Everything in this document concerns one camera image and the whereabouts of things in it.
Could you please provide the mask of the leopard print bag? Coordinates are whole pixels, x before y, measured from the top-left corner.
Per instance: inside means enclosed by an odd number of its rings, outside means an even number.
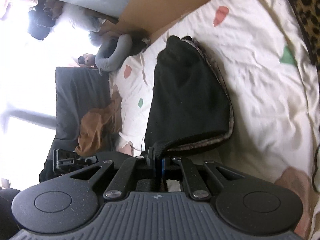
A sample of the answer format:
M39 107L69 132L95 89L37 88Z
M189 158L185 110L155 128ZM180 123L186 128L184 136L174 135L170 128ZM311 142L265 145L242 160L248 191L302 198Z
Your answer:
M311 64L319 69L319 0L288 0L306 44Z

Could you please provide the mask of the grey neck pillow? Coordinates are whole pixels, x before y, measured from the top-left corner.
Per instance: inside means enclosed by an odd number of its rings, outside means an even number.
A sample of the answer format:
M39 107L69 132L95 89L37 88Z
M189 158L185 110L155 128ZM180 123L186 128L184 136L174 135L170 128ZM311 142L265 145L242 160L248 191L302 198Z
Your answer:
M109 36L95 56L95 65L99 74L113 72L121 67L124 60L130 55L131 48L132 38L129 34L119 37Z

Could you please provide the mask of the small plush toy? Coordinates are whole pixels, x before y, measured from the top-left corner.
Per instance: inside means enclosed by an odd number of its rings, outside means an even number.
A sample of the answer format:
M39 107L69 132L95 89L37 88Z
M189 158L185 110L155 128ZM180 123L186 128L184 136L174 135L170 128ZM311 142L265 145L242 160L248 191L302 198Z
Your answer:
M97 67L95 64L95 55L93 54L84 54L78 57L78 64L83 67Z

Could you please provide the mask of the dark grey pillow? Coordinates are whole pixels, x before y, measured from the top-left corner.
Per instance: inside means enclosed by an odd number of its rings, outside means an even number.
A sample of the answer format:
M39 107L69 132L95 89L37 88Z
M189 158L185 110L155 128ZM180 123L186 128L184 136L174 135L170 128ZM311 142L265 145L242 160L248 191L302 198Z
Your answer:
M74 151L82 117L111 102L109 75L94 68L57 67L55 84L56 126L50 153L55 149Z

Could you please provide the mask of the brown cardboard sheet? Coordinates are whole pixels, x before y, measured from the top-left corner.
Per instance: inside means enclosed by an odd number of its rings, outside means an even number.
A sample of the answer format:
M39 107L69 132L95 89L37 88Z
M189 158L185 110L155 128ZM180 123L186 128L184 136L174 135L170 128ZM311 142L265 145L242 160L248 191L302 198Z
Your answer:
M157 38L183 16L210 0L130 0L119 20L108 18L97 33L106 37L129 34Z

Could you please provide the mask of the black garment with printed lining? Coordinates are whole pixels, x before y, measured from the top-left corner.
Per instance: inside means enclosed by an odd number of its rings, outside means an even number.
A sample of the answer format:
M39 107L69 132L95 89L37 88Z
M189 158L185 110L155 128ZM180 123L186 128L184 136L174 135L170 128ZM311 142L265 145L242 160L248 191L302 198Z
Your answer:
M146 149L157 159L193 154L228 140L234 113L215 60L190 36L170 36L157 55Z

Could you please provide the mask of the brown cloth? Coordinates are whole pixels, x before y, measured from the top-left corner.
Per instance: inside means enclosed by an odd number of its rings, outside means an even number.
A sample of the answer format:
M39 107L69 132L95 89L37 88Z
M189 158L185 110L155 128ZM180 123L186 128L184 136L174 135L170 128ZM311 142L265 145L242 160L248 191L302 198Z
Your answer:
M107 107L94 108L84 115L80 122L78 146L75 149L78 155L91 157L112 146L107 137L121 131L121 102L122 98L116 91Z

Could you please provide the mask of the white bear print bedsheet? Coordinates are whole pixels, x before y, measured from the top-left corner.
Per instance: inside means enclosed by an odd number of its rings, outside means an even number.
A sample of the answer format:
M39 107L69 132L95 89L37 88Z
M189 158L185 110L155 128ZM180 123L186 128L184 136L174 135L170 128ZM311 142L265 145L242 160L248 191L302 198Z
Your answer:
M211 0L185 16L142 54L111 74L123 122L120 143L144 150L153 72L167 38L191 36L215 60L234 111L231 138L198 160L287 187L303 202L296 233L319 239L319 85L287 0Z

